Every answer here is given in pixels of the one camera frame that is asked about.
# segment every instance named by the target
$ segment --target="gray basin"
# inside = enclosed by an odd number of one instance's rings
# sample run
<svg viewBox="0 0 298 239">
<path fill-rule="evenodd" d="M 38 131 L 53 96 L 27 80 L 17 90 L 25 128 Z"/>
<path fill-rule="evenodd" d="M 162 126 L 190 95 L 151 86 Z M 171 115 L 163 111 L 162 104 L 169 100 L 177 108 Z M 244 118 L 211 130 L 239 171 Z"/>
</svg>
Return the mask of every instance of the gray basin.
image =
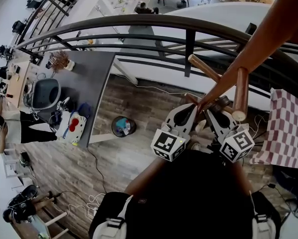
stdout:
<svg viewBox="0 0 298 239">
<path fill-rule="evenodd" d="M 53 107 L 60 98 L 61 87 L 56 79 L 42 79 L 35 83 L 31 106 L 35 110 Z"/>
</svg>

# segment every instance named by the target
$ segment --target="flower pot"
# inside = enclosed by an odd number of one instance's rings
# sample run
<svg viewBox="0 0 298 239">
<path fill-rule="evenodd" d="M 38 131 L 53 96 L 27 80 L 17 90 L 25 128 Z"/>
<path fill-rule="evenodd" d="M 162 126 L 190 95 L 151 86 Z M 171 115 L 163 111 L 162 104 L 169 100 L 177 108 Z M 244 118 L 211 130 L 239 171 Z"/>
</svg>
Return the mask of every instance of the flower pot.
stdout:
<svg viewBox="0 0 298 239">
<path fill-rule="evenodd" d="M 72 71 L 73 68 L 74 68 L 74 66 L 75 66 L 75 62 L 72 61 L 72 60 L 69 60 L 69 63 L 68 63 L 68 65 L 65 67 L 65 69 L 68 70 L 68 71 Z"/>
</svg>

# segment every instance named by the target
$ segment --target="metal railing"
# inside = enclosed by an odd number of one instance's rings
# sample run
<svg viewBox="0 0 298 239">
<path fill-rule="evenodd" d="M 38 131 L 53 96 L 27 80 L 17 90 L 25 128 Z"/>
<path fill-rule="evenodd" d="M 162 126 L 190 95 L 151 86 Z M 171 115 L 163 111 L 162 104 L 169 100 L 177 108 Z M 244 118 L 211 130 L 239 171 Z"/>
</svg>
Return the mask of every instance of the metal railing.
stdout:
<svg viewBox="0 0 298 239">
<path fill-rule="evenodd" d="M 16 39 L 16 45 L 21 44 L 26 35 L 29 35 L 28 39 L 30 39 L 50 29 L 57 28 L 64 17 L 69 16 L 69 11 L 72 8 L 71 4 L 75 4 L 76 1 L 77 0 L 43 0 L 40 6 L 26 20 L 26 27 L 22 34 Z"/>
<path fill-rule="evenodd" d="M 87 35 L 62 39 L 61 34 L 85 29 L 95 29 L 108 26 L 157 26 L 184 29 L 186 32 L 185 38 L 176 38 L 169 36 L 148 35 L 148 34 L 98 34 Z M 213 36 L 212 39 L 196 41 L 196 33 L 204 33 Z M 119 16 L 108 16 L 84 20 L 69 25 L 50 30 L 39 36 L 33 37 L 17 46 L 17 49 L 31 54 L 36 57 L 41 57 L 47 51 L 55 51 L 61 49 L 81 50 L 85 48 L 106 48 L 114 49 L 122 48 L 131 50 L 131 52 L 118 51 L 119 60 L 122 62 L 130 62 L 137 64 L 149 64 L 153 66 L 165 67 L 177 71 L 183 71 L 186 77 L 190 74 L 203 75 L 200 71 L 192 70 L 191 64 L 188 61 L 188 56 L 194 53 L 195 49 L 202 51 L 213 51 L 217 55 L 204 56 L 197 55 L 202 61 L 212 67 L 217 73 L 223 74 L 230 63 L 239 54 L 244 45 L 248 42 L 251 36 L 247 33 L 238 30 L 215 24 L 208 21 L 183 18 L 172 15 L 151 15 L 151 14 L 130 14 Z M 145 39 L 154 40 L 155 46 L 134 45 L 134 44 L 112 44 L 112 43 L 96 43 L 82 44 L 77 42 L 88 39 Z M 231 43 L 235 45 L 235 49 L 231 45 L 214 44 L 215 41 L 222 43 Z M 174 45 L 163 46 L 163 42 L 173 43 Z M 291 94 L 298 97 L 298 62 L 285 54 L 282 49 L 293 49 L 293 45 L 284 45 L 281 49 L 275 51 L 269 59 L 267 59 L 260 67 L 250 74 L 250 84 L 258 87 L 261 90 L 269 92 L 271 88 L 283 88 Z M 139 50 L 154 51 L 157 55 L 140 54 Z M 147 60 L 138 60 L 136 58 L 146 58 Z M 250 91 L 267 96 L 262 92 L 250 88 Z"/>
</svg>

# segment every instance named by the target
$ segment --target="gray table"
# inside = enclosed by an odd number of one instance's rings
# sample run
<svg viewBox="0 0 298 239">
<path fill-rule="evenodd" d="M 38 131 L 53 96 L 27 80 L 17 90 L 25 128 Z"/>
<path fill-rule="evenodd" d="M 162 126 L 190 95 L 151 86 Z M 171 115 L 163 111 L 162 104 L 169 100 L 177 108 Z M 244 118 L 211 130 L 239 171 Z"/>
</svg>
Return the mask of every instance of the gray table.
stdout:
<svg viewBox="0 0 298 239">
<path fill-rule="evenodd" d="M 118 59 L 115 58 L 114 52 L 68 51 L 67 53 L 69 59 L 76 63 L 74 69 L 72 71 L 66 69 L 60 70 L 53 77 L 60 83 L 62 99 L 70 97 L 77 103 L 76 108 L 83 103 L 87 103 L 91 106 L 90 116 L 87 119 L 85 130 L 78 142 L 78 146 L 87 147 L 89 143 L 116 138 L 113 134 L 92 135 L 96 115 L 112 65 L 133 83 L 137 84 L 137 80 L 134 76 L 129 74 Z M 50 53 L 45 53 L 44 59 L 40 64 L 44 72 L 47 70 L 45 65 L 49 56 Z M 55 109 L 56 106 L 42 110 L 38 115 L 48 122 L 51 113 L 55 111 Z"/>
</svg>

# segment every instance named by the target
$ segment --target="checkered tablecloth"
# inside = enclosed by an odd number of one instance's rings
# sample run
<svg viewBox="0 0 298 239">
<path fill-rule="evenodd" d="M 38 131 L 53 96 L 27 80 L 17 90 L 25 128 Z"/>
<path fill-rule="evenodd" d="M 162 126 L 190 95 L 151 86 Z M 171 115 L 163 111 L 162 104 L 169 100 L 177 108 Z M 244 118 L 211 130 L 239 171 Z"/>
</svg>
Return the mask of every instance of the checkered tablecloth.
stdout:
<svg viewBox="0 0 298 239">
<path fill-rule="evenodd" d="M 298 98 L 271 90 L 267 132 L 262 150 L 250 162 L 298 168 Z"/>
</svg>

